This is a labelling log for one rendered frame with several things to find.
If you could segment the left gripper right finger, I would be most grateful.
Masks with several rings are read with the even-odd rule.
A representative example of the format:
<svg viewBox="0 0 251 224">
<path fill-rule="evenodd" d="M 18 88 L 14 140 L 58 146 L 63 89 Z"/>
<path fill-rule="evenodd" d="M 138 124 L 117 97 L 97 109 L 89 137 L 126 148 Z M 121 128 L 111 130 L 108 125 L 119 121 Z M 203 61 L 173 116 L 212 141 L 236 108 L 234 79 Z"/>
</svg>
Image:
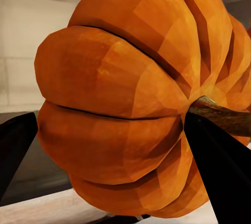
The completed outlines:
<svg viewBox="0 0 251 224">
<path fill-rule="evenodd" d="M 219 224 L 251 224 L 251 149 L 187 112 L 184 132 Z"/>
</svg>

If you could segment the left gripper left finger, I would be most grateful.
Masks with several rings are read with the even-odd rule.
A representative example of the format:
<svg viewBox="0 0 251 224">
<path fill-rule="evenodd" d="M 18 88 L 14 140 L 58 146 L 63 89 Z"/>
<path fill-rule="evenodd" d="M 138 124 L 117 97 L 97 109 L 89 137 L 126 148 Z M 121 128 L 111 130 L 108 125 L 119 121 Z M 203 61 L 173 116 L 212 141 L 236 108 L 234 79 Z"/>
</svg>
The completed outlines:
<svg viewBox="0 0 251 224">
<path fill-rule="evenodd" d="M 38 132 L 35 113 L 14 117 L 0 125 L 0 200 Z"/>
</svg>

